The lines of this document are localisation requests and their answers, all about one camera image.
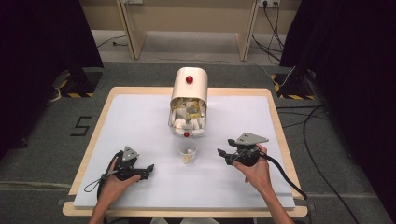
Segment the gray floor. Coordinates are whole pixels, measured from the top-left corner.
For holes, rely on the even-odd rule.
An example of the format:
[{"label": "gray floor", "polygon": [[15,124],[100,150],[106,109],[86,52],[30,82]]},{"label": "gray floor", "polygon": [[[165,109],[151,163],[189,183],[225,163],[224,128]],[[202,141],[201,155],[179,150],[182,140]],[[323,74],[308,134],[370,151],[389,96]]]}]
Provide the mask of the gray floor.
[{"label": "gray floor", "polygon": [[[97,44],[123,32],[93,31]],[[256,36],[267,45],[271,36]],[[267,88],[276,101],[290,153],[303,191],[308,194],[313,223],[354,223],[346,208],[318,174],[304,145],[303,122],[314,101],[276,97],[272,79],[287,71],[268,60],[251,44],[247,63],[239,61],[233,35],[152,33],[139,60],[133,61],[124,37],[99,47],[105,62],[102,79],[92,98],[61,98],[43,112],[28,137],[28,147],[15,148],[0,161],[0,223],[87,223],[86,217],[66,217],[62,199],[73,183],[110,89],[114,86],[173,86],[178,68],[200,66],[209,75],[209,87]],[[360,223],[391,223],[361,168],[348,157],[327,111],[321,107],[305,126],[306,142],[318,168],[350,207]],[[90,126],[81,137],[75,125],[81,116]],[[308,223],[308,217],[296,218]],[[258,223],[272,223],[258,218]]]}]

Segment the black curtain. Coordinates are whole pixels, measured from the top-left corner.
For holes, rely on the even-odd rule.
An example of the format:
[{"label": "black curtain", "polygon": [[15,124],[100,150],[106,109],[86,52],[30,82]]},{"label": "black curtain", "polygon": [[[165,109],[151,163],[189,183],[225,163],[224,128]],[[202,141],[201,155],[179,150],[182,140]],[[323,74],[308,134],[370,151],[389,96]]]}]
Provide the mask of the black curtain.
[{"label": "black curtain", "polygon": [[29,132],[62,72],[103,67],[78,0],[0,3],[0,159]]},{"label": "black curtain", "polygon": [[316,72],[335,127],[394,222],[395,11],[393,0],[303,0],[281,59]]}]

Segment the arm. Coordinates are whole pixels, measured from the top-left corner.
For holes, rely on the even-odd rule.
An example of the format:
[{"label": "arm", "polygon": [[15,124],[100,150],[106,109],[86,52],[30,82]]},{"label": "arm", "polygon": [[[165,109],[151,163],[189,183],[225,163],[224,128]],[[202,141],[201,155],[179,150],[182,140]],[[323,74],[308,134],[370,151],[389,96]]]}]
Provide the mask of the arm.
[{"label": "arm", "polygon": [[[267,149],[261,145],[257,145],[262,153],[267,153]],[[247,167],[238,161],[233,162],[233,166],[241,171],[246,179],[245,182],[250,184],[260,193],[265,203],[268,205],[271,215],[275,223],[294,223],[288,213],[276,197],[271,184],[269,164],[267,160],[259,158],[257,163],[251,167]]]},{"label": "arm", "polygon": [[[113,161],[110,171],[114,170],[117,159]],[[114,175],[110,175],[102,187],[102,192],[99,195],[98,202],[93,208],[92,216],[89,224],[102,224],[106,211],[111,204],[113,204],[122,193],[133,183],[140,179],[140,175],[134,175],[124,181],[118,180]]]}]

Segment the electrical outlet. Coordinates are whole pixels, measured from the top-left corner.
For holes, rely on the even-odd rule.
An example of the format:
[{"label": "electrical outlet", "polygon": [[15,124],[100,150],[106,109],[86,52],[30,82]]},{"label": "electrical outlet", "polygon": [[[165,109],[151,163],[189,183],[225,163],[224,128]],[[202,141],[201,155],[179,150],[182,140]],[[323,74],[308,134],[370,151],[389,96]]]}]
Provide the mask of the electrical outlet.
[{"label": "electrical outlet", "polygon": [[260,0],[259,7],[263,7],[264,1],[267,1],[267,7],[275,7],[276,3],[278,6],[280,5],[280,0]]}]

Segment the small cup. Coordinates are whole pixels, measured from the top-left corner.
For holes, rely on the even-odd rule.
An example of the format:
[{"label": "small cup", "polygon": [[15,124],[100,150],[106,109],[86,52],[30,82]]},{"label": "small cup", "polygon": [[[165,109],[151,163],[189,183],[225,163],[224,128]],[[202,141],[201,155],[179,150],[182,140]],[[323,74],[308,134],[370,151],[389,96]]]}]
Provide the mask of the small cup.
[{"label": "small cup", "polygon": [[190,164],[195,161],[198,152],[198,144],[194,139],[183,138],[178,143],[177,148],[184,164]]}]

